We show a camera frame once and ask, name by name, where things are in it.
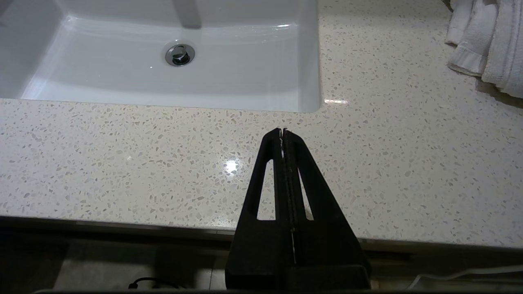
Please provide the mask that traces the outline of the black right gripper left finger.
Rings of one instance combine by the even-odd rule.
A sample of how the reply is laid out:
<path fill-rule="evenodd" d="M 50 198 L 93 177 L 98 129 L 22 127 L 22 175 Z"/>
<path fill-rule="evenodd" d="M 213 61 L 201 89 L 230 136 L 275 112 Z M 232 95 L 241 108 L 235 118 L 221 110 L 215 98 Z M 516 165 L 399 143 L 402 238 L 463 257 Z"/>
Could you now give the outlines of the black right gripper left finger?
<path fill-rule="evenodd" d="M 287 154 L 286 129 L 276 128 L 264 135 L 230 248 L 233 268 L 280 269 L 294 265 L 293 180 Z M 268 163 L 273 165 L 276 218 L 260 220 L 257 215 Z"/>

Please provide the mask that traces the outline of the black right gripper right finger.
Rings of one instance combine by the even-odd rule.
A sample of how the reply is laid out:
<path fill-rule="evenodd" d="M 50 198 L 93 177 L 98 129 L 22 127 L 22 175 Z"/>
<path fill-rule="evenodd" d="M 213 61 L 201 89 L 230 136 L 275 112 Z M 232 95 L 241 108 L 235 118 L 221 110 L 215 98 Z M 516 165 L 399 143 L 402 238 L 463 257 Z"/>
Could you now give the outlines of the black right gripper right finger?
<path fill-rule="evenodd" d="M 299 266 L 370 269 L 351 226 L 304 140 L 284 130 L 290 227 Z"/>

